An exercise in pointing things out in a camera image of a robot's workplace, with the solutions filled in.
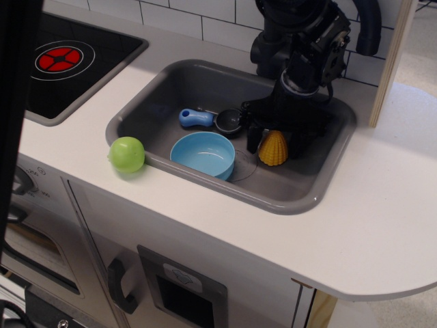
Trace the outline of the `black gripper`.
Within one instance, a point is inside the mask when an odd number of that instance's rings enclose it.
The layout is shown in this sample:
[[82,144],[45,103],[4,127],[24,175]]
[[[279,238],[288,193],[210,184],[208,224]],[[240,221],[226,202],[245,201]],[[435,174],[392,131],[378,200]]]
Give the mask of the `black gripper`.
[[286,88],[276,80],[271,94],[265,98],[244,101],[241,105],[240,125],[247,128],[246,149],[255,154],[264,129],[293,132],[288,142],[290,159],[300,157],[315,139],[323,135],[330,122],[324,108],[333,98],[333,87],[327,85],[328,96],[315,89],[302,93]]

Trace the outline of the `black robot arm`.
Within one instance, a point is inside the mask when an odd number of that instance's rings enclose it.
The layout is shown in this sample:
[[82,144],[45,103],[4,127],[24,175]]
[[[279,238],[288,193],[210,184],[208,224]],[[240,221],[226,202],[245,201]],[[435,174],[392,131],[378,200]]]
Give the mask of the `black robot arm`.
[[264,29],[251,48],[256,73],[275,81],[272,93],[242,103],[240,125],[247,129],[246,148],[255,153],[265,130],[289,132],[298,156],[325,133],[330,116],[315,100],[321,87],[345,69],[350,22],[333,1],[256,1]]

